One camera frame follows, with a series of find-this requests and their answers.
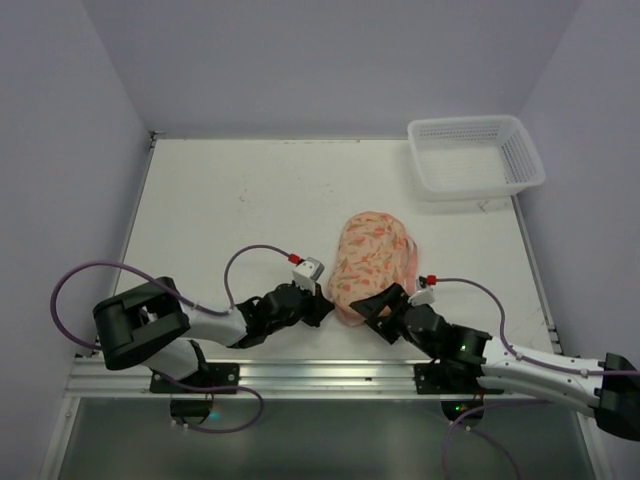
gray wall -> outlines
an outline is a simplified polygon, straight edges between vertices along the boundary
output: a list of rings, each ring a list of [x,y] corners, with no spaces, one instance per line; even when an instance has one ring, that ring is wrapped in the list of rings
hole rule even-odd
[[[580,0],[84,3],[153,129],[402,136],[517,114]]]
[[[525,219],[569,353],[640,367],[640,2],[585,0],[522,113],[547,183]],[[620,478],[640,444],[608,437]]]
[[[75,264],[118,256],[147,135],[79,1],[5,3],[0,64],[0,472],[33,479],[74,354],[49,294]],[[64,317],[87,339],[112,275],[64,293]]]

garment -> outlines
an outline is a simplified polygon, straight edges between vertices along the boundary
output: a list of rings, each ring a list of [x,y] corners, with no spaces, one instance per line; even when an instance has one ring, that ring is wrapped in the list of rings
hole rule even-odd
[[[364,318],[349,305],[377,295],[394,282],[409,295],[414,293],[417,263],[417,247],[395,217],[363,212],[349,219],[329,279],[329,294],[338,317],[347,325],[361,325]]]

peach fabric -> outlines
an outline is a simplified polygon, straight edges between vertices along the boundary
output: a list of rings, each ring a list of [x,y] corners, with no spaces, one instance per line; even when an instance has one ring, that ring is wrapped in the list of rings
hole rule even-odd
[[[349,307],[351,302],[377,295],[394,282],[413,294],[417,264],[416,245],[397,218],[364,212],[349,219],[329,279],[329,294],[338,317],[347,325],[361,325],[364,318]]]

folded cloth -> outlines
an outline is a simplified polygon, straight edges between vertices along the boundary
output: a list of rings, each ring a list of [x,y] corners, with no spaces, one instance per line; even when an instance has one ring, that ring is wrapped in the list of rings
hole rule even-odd
[[[329,295],[336,313],[350,326],[364,318],[349,305],[398,283],[415,292],[418,251],[397,218],[379,212],[355,215],[345,225],[338,244],[336,267],[329,279]],[[385,309],[382,315],[388,315]]]

gray floor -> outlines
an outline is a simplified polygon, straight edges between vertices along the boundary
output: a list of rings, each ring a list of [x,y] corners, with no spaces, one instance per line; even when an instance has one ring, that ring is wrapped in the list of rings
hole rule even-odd
[[[255,404],[220,401],[210,426],[248,418]],[[441,479],[448,421],[436,401],[270,400],[231,435],[169,426],[168,400],[85,399],[62,479]],[[488,412],[479,428],[513,454],[525,479],[592,479],[575,416],[554,407]],[[504,455],[458,432],[455,479],[511,479]]]

